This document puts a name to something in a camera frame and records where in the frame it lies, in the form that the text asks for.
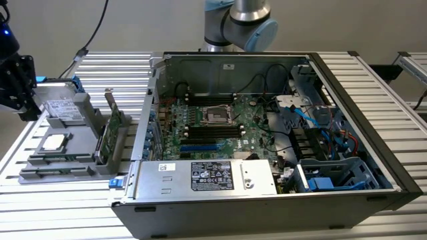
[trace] blue release tab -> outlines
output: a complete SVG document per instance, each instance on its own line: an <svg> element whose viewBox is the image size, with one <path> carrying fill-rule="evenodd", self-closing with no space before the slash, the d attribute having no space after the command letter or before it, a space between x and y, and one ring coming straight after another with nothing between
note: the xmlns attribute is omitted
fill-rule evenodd
<svg viewBox="0 0 427 240"><path fill-rule="evenodd" d="M48 78L47 78L45 76L36 76L36 77L35 77L35 81L36 81L37 84L39 84L39 83L43 83L47 79L48 79Z"/></svg>
<svg viewBox="0 0 427 240"><path fill-rule="evenodd" d="M83 84L81 84L80 78L76 75L73 75L71 77L71 80L72 80L73 84L76 85L77 93L83 93L84 94L85 93L85 89L83 88Z"/></svg>
<svg viewBox="0 0 427 240"><path fill-rule="evenodd" d="M108 188L109 189L121 189L123 188L123 179L109 179L108 182Z"/></svg>
<svg viewBox="0 0 427 240"><path fill-rule="evenodd" d="M314 192L327 191L348 191L366 189L366 182L360 181L352 186L334 186L332 180L328 177L314 177L308 181L310 190Z"/></svg>

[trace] power supply label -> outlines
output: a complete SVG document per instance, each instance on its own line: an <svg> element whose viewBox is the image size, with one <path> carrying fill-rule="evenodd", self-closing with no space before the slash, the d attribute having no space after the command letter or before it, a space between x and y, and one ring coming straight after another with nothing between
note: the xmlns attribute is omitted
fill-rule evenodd
<svg viewBox="0 0 427 240"><path fill-rule="evenodd" d="M193 191L233 190L232 163L229 161L192 162L191 189Z"/></svg>

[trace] black cable wire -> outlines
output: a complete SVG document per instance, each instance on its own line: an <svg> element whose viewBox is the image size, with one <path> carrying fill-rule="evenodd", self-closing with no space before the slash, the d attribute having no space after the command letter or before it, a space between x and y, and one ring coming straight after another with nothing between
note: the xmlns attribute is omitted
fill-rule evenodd
<svg viewBox="0 0 427 240"><path fill-rule="evenodd" d="M57 77L59 79L63 77L63 75L67 73L67 71L76 65L76 63L79 62L79 60L76 59L80 59L83 56L85 56L88 54L88 49L87 47L89 46L95 36L96 36L96 33L99 32L99 29L101 27L101 24L103 24L103 21L104 21L104 16L105 16L105 12L107 12L107 7L108 7L108 2L109 0L105 0L105 4L104 4L104 8L103 8L103 11L101 11L101 15L100 15L100 19L99 19L99 22L97 22L97 25L96 25L96 29L92 33L92 36L89 38L89 40L87 41L87 43L84 44L84 46L79 49L79 51L76 52L75 54L75 57L73 57L73 60L72 60L72 63L71 65L68 66L68 68L65 69L65 71L60 74L60 76Z"/></svg>
<svg viewBox="0 0 427 240"><path fill-rule="evenodd" d="M9 8L7 5L1 5L1 7L4 8L4 12L5 12L5 20L3 21L3 24L8 24L11 20Z"/></svg>
<svg viewBox="0 0 427 240"><path fill-rule="evenodd" d="M176 90L179 89L179 86L180 86L181 84L185 84L185 85L187 85L187 88L189 87L188 82L185 82L185 81L177 82L176 85L175 85L175 89L173 89L173 97L176 97Z"/></svg>
<svg viewBox="0 0 427 240"><path fill-rule="evenodd" d="M263 74L256 73L255 76L252 77L251 81L250 81L250 82L247 83L247 85L236 92L236 94L240 93L244 89L247 89L247 87L251 85L251 83L254 82L254 80L256 79L258 76L260 76L262 79L264 80L264 91L266 91L266 88L268 88L268 86L267 86L267 79L266 79L266 77L264 77Z"/></svg>
<svg viewBox="0 0 427 240"><path fill-rule="evenodd" d="M99 23L97 23L95 32L92 33L92 36L91 36L89 40L87 41L87 43L85 43L85 45L84 45L84 47L83 47L84 49L89 46L89 44L91 44L91 42L92 42L92 40L93 40L93 38L95 38L95 35L96 35L96 33L99 32L99 29L100 29L100 27L101 27L101 24L103 24L103 21L104 21L105 12L107 12L107 7L108 7L108 2L109 2L109 0L105 0L104 9L103 9L103 11L101 11Z"/></svg>
<svg viewBox="0 0 427 240"><path fill-rule="evenodd" d="M270 67L267 68L267 72L266 72L266 78L268 77L268 72L270 72L270 70L271 70L275 66L280 66L280 67L284 69L284 71L286 71L286 78L288 78L288 77L290 77L290 70L288 70L287 67L286 67L283 64L280 64L280 63L275 63L275 64L270 65Z"/></svg>
<svg viewBox="0 0 427 240"><path fill-rule="evenodd" d="M271 149L268 149L267 145L268 145L268 143L272 141L274 138L275 138L275 137L270 138L270 140L268 140L268 141L266 142L266 144L264 144L264 149L266 149L268 152L271 152L271 153L278 153L278 152L282 152L282 151L292 148L292 146L287 146L287 147L282 148L280 150L271 150Z"/></svg>
<svg viewBox="0 0 427 240"><path fill-rule="evenodd" d="M69 66L67 67L65 71L59 75L59 79L63 77L63 75L72 69L72 67L76 65L76 61L73 61Z"/></svg>
<svg viewBox="0 0 427 240"><path fill-rule="evenodd" d="M237 119L237 117L240 117L240 115L241 115L241 113L239 113L239 114L232 118L232 120L231 120L231 121L236 120L236 119Z"/></svg>
<svg viewBox="0 0 427 240"><path fill-rule="evenodd" d="M422 96L419 97L418 103L416 103L415 107L412 108L414 110L416 110L416 109L420 107L422 101L423 101L423 99L424 99L426 96L427 96L427 90L424 91L424 93L423 93Z"/></svg>
<svg viewBox="0 0 427 240"><path fill-rule="evenodd" d="M254 118L258 116L259 110L260 110L260 107L258 108L258 110L256 110L256 112L255 112ZM263 130L266 133L283 134L284 136L290 136L290 134L287 134L287 133L283 132L283 131L272 131L272 130L268 130L268 129L262 128L258 122L255 122L255 125L256 125L256 127L258 127L260 130Z"/></svg>

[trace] metal case frame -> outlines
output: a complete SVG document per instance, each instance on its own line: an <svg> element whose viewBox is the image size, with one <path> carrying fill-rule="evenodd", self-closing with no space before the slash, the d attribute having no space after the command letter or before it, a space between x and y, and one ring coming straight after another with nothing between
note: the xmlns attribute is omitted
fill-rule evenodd
<svg viewBox="0 0 427 240"><path fill-rule="evenodd" d="M172 56L306 56L336 105L351 121L363 143L382 162L395 189L351 192L318 192L260 197L240 196L185 201L143 201L135 199L141 163L148 114L152 100L147 99L139 120L125 198L111 204L112 210L137 239L215 236L315 229L351 228L382 210L396 210L423 192L398 161L388 146L347 94L334 73L315 52L165 52L152 59L155 68L148 82L153 91L163 72L163 57Z"/></svg>

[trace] robotic arm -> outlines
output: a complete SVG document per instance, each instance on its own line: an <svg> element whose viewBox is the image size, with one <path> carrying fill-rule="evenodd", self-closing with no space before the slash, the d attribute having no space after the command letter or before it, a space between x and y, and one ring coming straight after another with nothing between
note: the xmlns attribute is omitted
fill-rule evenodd
<svg viewBox="0 0 427 240"><path fill-rule="evenodd" d="M0 110L19 114L23 121L39 119L41 111L33 100L37 87L33 58L19 55L19 41L8 26L8 1L0 0L5 16L0 13Z"/></svg>
<svg viewBox="0 0 427 240"><path fill-rule="evenodd" d="M276 33L267 0L205 0L203 52L262 52Z"/></svg>

